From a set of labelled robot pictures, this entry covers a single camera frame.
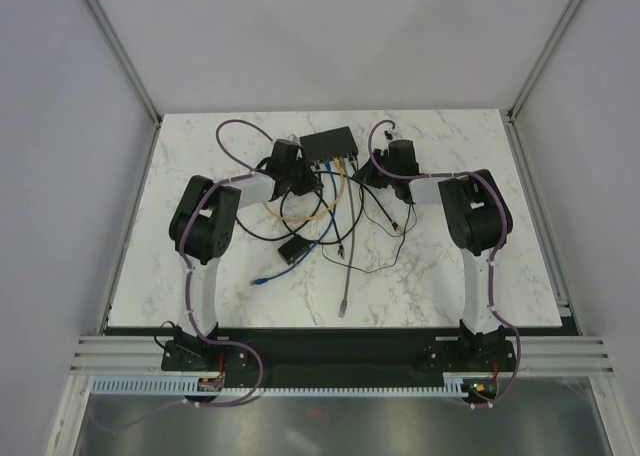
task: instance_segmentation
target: table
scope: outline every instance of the table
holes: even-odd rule
[[[168,227],[189,178],[212,179],[246,172],[218,148],[215,129],[226,119],[258,124],[275,138],[304,136],[349,126],[358,144],[359,163],[368,159],[366,136],[379,120],[391,118],[403,138],[414,142],[422,171],[488,168],[513,215],[514,228],[498,256],[496,305],[518,326],[559,326],[560,316],[523,194],[513,156],[497,110],[455,111],[311,111],[167,115],[160,130],[144,192],[135,217],[125,260],[109,315],[109,327],[159,326],[177,321],[184,311],[185,271]],[[228,125],[222,139],[236,156],[256,164],[271,153],[271,143],[243,125]],[[382,147],[382,132],[374,138]],[[332,187],[325,182],[325,198]],[[391,188],[374,190],[394,219],[404,224],[407,206]],[[279,202],[271,203],[276,209]],[[314,195],[289,198],[285,212],[309,214]],[[359,200],[356,198],[356,210]],[[389,231],[371,198],[367,214]],[[417,205],[417,222],[407,234],[393,268],[373,274],[352,271],[349,307],[338,317],[346,269],[323,258],[317,248],[286,276],[261,286],[250,281],[286,268],[277,254],[283,243],[263,242],[237,225],[217,280],[216,308],[223,326],[250,327],[443,327],[457,326],[464,305],[462,257],[450,237],[442,207]],[[239,218],[264,236],[283,234],[281,223],[261,205],[244,208]],[[329,218],[313,222],[301,234],[322,233]],[[344,233],[351,226],[347,193],[336,221]],[[335,238],[333,230],[327,239]],[[401,238],[392,238],[366,218],[357,226],[354,265],[371,270],[393,262]],[[349,254],[351,238],[344,242]],[[325,254],[337,261],[336,246]]]

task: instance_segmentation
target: cable connector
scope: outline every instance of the cable connector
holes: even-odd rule
[[[340,310],[338,311],[338,317],[344,318],[344,314],[347,312],[347,300],[343,299],[340,303]]]

